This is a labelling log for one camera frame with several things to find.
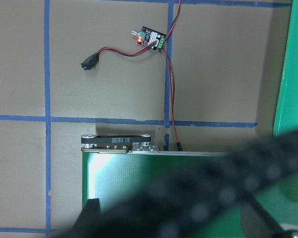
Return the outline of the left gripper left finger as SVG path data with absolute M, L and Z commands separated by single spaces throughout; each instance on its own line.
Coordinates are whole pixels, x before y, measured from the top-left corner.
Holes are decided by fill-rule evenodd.
M 98 198 L 88 199 L 83 206 L 73 229 L 82 229 L 92 225 L 100 216 L 100 201 Z

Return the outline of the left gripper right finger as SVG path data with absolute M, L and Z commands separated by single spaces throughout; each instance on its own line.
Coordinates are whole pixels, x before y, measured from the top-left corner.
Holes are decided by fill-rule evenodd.
M 247 238 L 281 238 L 284 229 L 251 197 L 240 207 L 240 225 Z

